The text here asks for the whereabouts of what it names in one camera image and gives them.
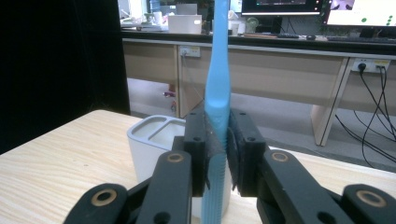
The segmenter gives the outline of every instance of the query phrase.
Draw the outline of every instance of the electrical socket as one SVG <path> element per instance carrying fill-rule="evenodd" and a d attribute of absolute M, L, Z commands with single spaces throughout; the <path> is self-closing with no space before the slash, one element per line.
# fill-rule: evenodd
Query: electrical socket
<path fill-rule="evenodd" d="M 196 46 L 180 46 L 180 56 L 201 57 L 201 48 Z"/>
<path fill-rule="evenodd" d="M 353 63 L 351 70 L 355 72 L 359 72 L 360 71 L 359 64 L 361 63 L 366 64 L 364 73 L 380 73 L 381 70 L 379 69 L 378 66 L 384 66 L 385 70 L 388 70 L 390 60 L 357 58 L 355 59 L 355 62 Z"/>

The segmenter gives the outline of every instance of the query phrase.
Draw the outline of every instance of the table surface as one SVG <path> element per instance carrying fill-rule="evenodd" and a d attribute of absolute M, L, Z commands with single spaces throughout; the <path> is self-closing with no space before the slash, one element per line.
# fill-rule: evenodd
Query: table surface
<path fill-rule="evenodd" d="M 93 111 L 1 155 L 0 223 L 61 223 L 94 186 L 132 188 L 137 180 L 126 133 L 139 120 Z M 321 186 L 338 194 L 362 183 L 396 197 L 394 173 L 291 153 Z M 256 199 L 232 192 L 222 223 L 261 223 Z"/>

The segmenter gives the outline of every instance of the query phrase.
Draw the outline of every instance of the white container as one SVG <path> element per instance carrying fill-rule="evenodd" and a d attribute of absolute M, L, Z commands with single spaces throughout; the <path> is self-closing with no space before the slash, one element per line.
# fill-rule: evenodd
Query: white container
<path fill-rule="evenodd" d="M 238 23 L 231 24 L 231 30 L 233 31 L 233 36 L 238 35 L 238 27 L 239 27 Z"/>
<path fill-rule="evenodd" d="M 185 124 L 184 119 L 155 115 L 140 120 L 128 130 L 129 146 L 139 183 L 152 176 L 158 158 L 164 152 L 172 149 L 175 136 L 184 135 Z M 228 165 L 226 171 L 223 214 L 231 194 L 231 175 Z M 202 198 L 192 198 L 191 214 L 193 216 L 201 217 L 201 204 Z"/>
<path fill-rule="evenodd" d="M 199 35 L 202 32 L 202 15 L 168 16 L 170 34 Z"/>
<path fill-rule="evenodd" d="M 161 11 L 153 12 L 155 24 L 162 25 L 163 24 L 163 13 Z"/>

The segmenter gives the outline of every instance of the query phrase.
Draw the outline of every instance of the monitor screen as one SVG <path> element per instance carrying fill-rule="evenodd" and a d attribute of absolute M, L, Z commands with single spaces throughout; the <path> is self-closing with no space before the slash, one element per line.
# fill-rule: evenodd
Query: monitor screen
<path fill-rule="evenodd" d="M 177 4 L 177 15 L 196 15 L 198 12 L 197 4 Z"/>
<path fill-rule="evenodd" d="M 230 0 L 230 10 L 236 13 L 242 12 L 242 0 Z"/>
<path fill-rule="evenodd" d="M 177 13 L 176 6 L 160 6 L 160 11 L 163 15 L 169 15 L 169 13 Z"/>
<path fill-rule="evenodd" d="M 396 27 L 396 0 L 327 0 L 323 24 Z"/>
<path fill-rule="evenodd" d="M 323 0 L 243 0 L 242 15 L 319 15 Z"/>

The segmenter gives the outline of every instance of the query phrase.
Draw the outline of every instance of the power cord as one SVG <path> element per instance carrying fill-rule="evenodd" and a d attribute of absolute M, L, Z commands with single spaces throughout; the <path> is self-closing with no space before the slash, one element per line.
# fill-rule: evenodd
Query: power cord
<path fill-rule="evenodd" d="M 392 129 L 392 132 L 391 132 L 391 133 L 393 133 L 393 137 L 394 137 L 394 131 L 393 131 L 394 126 L 392 125 L 392 123 L 391 123 L 391 121 L 390 121 L 387 106 L 386 106 L 386 104 L 385 104 L 386 113 L 384 113 L 383 110 L 382 110 L 381 107 L 380 107 L 381 100 L 382 100 L 383 98 L 385 98 L 385 87 L 386 87 L 386 81 L 387 81 L 386 69 L 385 69 L 385 67 L 383 67 L 383 66 L 380 67 L 380 73 L 381 73 L 381 89 L 382 89 L 382 91 L 381 91 L 381 95 L 380 95 L 380 97 L 379 97 L 379 100 L 378 100 L 378 102 L 377 102 L 376 99 L 374 98 L 373 93 L 371 92 L 370 88 L 368 87 L 367 83 L 365 82 L 365 80 L 364 80 L 364 78 L 363 78 L 363 72 L 364 72 L 364 70 L 365 70 L 365 68 L 366 68 L 366 64 L 365 64 L 365 63 L 360 63 L 360 64 L 358 65 L 358 68 L 359 68 L 359 70 L 360 70 L 361 80 L 363 81 L 363 83 L 364 83 L 365 87 L 367 88 L 367 90 L 370 92 L 370 95 L 372 96 L 372 98 L 373 98 L 373 100 L 374 100 L 374 102 L 375 102 L 375 105 L 376 105 L 375 112 L 374 112 L 374 114 L 372 115 L 372 117 L 371 117 L 371 119 L 370 119 L 370 122 L 369 122 L 367 125 L 366 125 L 365 123 L 363 123 L 363 122 L 359 119 L 358 115 L 356 114 L 356 111 L 354 111 L 356 117 L 358 118 L 358 120 L 359 120 L 364 126 L 366 126 L 366 130 L 365 130 L 365 132 L 364 132 L 364 134 L 363 134 L 363 137 L 360 137 L 360 136 L 358 136 L 357 134 L 353 133 L 351 130 L 349 130 L 348 127 L 338 118 L 337 115 L 335 115 L 335 117 L 337 118 L 337 120 L 340 122 L 340 124 L 342 125 L 342 127 L 346 130 L 346 132 L 347 132 L 349 135 L 351 135 L 353 138 L 355 138 L 356 140 L 358 140 L 358 141 L 361 142 L 361 152 L 362 152 L 362 156 L 363 156 L 364 160 L 367 162 L 368 165 L 370 165 L 371 167 L 374 168 L 374 166 L 373 166 L 370 162 L 368 162 L 368 160 L 367 160 L 367 158 L 366 158 L 366 156 L 365 156 L 365 153 L 364 153 L 364 146 L 369 147 L 371 150 L 373 150 L 373 151 L 377 152 L 378 154 L 384 156 L 385 158 L 389 159 L 390 161 L 396 162 L 396 158 L 395 158 L 395 157 L 389 155 L 387 152 L 385 152 L 385 151 L 382 150 L 381 148 L 376 147 L 375 145 L 373 145 L 373 144 L 371 144 L 370 142 L 366 141 L 366 134 L 368 133 L 369 130 L 372 131 L 372 129 L 370 128 L 370 126 L 371 126 L 371 124 L 372 124 L 372 122 L 373 122 L 373 120 L 374 120 L 374 118 L 375 118 L 375 115 L 378 116 L 378 114 L 377 114 L 377 111 L 378 111 L 378 110 L 381 111 L 381 113 L 384 115 L 384 117 L 385 117 L 385 118 L 387 119 L 387 121 L 389 122 L 389 125 L 390 125 L 390 127 L 391 127 L 391 129 Z M 385 78 L 383 78 L 382 69 L 385 70 Z"/>
<path fill-rule="evenodd" d="M 294 30 L 293 24 L 290 21 L 290 17 L 288 17 L 288 24 L 290 24 L 291 29 L 293 30 L 293 32 L 297 35 L 296 31 Z"/>
<path fill-rule="evenodd" d="M 192 77 L 192 75 L 191 75 L 191 73 L 190 73 L 190 69 L 189 69 L 189 67 L 187 66 L 186 55 L 187 55 L 187 52 L 186 52 L 186 51 L 183 51 L 183 52 L 182 52 L 182 55 L 181 55 L 181 65 L 184 64 L 184 67 L 185 67 L 186 70 L 187 70 L 187 77 L 189 77 L 189 80 L 190 80 L 190 82 L 191 82 L 191 84 L 192 84 L 192 87 L 194 88 L 195 92 L 196 92 L 197 95 L 200 97 L 200 99 L 203 101 L 203 100 L 204 100 L 204 97 L 198 92 L 198 90 L 197 90 L 197 88 L 196 88 L 196 86 L 195 86 L 195 80 L 193 79 L 193 77 Z"/>
<path fill-rule="evenodd" d="M 282 27 L 282 23 L 279 23 L 278 21 L 276 21 L 276 24 L 280 27 L 280 29 L 283 31 L 283 33 L 286 33 L 285 29 L 283 29 L 283 27 Z"/>
<path fill-rule="evenodd" d="M 361 120 L 361 118 L 358 116 L 358 112 L 357 112 L 356 110 L 354 110 L 353 113 L 355 114 L 356 119 L 357 119 L 362 125 L 364 125 L 364 126 L 367 128 L 367 124 L 365 124 L 365 123 Z M 378 114 L 376 114 L 376 116 L 377 116 L 378 120 L 382 123 L 382 125 L 385 127 L 385 129 L 387 129 L 387 131 L 389 132 L 388 127 L 384 124 L 384 122 L 383 122 L 382 119 L 378 116 Z M 380 136 L 382 136 L 382 137 L 388 139 L 389 141 L 396 142 L 396 140 L 391 139 L 391 138 L 385 136 L 384 134 L 379 133 L 379 132 L 373 130 L 372 128 L 369 128 L 369 130 L 372 131 L 373 133 L 376 133 L 376 134 L 378 134 L 378 135 L 380 135 Z"/>

